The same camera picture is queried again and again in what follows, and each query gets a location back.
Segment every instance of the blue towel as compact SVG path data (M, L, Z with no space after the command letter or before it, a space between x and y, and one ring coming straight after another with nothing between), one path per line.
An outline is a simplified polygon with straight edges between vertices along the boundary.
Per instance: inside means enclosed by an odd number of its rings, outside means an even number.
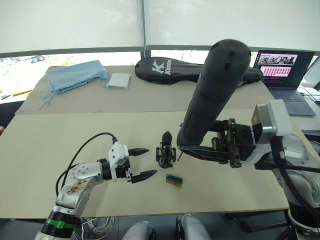
M45 96L43 101L49 104L54 94L65 93L93 80L108 79L109 75L101 62L95 60L49 71L46 77L52 94Z

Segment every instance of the laptop screen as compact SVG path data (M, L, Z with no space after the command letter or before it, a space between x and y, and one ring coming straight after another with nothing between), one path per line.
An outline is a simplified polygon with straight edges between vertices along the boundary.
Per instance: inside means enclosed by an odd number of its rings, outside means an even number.
M304 77L314 52L259 50L254 68L260 69L267 87L297 88Z

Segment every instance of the laptop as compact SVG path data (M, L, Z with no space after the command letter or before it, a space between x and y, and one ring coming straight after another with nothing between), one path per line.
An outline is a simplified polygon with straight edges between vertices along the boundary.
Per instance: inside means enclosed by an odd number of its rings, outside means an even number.
M262 72L262 82L275 99L282 99L289 115L315 116L297 91L314 52L259 50L254 68Z

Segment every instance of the white roller blind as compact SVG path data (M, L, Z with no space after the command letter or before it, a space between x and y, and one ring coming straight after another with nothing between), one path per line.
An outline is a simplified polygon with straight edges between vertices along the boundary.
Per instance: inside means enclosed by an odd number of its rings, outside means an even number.
M320 51L320 0L146 0L146 44Z
M0 0L0 53L143 47L140 0Z

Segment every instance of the black bag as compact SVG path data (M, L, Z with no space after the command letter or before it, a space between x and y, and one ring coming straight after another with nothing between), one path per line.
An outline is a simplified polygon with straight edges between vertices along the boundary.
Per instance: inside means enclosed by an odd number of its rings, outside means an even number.
M179 81L196 83L202 64L190 63L168 57L147 57L135 65L135 75L149 83L175 84ZM263 74L258 68L249 67L241 84L250 84L261 80Z

